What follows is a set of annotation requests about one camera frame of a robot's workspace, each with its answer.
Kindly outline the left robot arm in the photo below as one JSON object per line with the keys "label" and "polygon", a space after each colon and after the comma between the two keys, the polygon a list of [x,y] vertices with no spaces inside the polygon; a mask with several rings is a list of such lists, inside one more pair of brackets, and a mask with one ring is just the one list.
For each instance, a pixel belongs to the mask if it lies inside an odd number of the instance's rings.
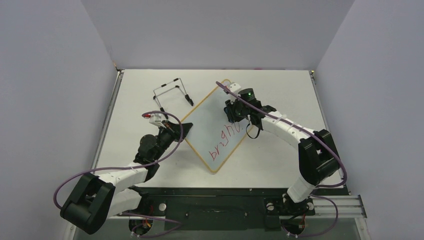
{"label": "left robot arm", "polygon": [[136,185],[149,181],[158,171],[158,161],[171,146],[183,140],[193,123],[155,122],[158,134],[146,134],[132,163],[108,173],[95,175],[85,172],[76,183],[60,209],[60,216],[87,234],[96,233],[105,221],[117,214],[132,210],[143,215],[149,201],[136,190]]}

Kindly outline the blue black whiteboard eraser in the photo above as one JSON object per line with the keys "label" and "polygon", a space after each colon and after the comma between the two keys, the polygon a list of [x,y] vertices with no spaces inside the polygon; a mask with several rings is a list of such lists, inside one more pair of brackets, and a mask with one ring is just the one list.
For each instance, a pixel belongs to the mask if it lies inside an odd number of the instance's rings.
{"label": "blue black whiteboard eraser", "polygon": [[231,111],[231,109],[230,109],[228,106],[226,106],[223,110],[224,110],[224,112],[225,112],[225,114],[226,114],[226,116],[227,116],[228,121],[229,121],[230,123],[233,123],[233,122],[234,122],[234,120],[233,120],[233,116],[232,116],[232,111]]}

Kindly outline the yellow framed whiteboard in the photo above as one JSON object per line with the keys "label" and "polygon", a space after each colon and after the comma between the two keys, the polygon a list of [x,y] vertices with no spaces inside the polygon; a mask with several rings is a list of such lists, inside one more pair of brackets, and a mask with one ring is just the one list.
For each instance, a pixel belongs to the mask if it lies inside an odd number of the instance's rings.
{"label": "yellow framed whiteboard", "polygon": [[216,86],[181,121],[193,124],[185,141],[213,174],[253,129],[246,119],[236,123],[228,121],[224,107],[230,98]]}

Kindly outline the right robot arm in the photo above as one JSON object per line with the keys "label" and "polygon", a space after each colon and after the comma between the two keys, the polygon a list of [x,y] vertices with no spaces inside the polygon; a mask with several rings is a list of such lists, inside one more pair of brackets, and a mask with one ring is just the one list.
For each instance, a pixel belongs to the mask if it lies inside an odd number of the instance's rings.
{"label": "right robot arm", "polygon": [[297,125],[270,105],[262,105],[252,88],[242,89],[233,83],[224,88],[230,95],[225,102],[224,112],[231,123],[248,120],[258,131],[274,134],[298,151],[300,175],[282,197],[282,207],[296,213],[323,180],[338,172],[341,164],[331,134]]}

